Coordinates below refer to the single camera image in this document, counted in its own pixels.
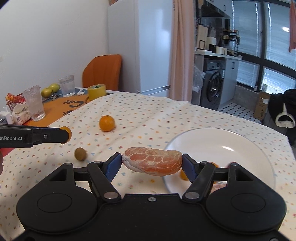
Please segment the person's left hand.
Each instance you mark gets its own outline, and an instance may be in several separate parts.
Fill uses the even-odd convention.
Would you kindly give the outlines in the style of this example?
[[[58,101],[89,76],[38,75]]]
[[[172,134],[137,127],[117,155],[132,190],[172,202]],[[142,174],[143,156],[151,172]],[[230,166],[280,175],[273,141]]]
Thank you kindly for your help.
[[[0,151],[0,174],[3,172],[3,161],[4,161],[4,157],[2,152]]]

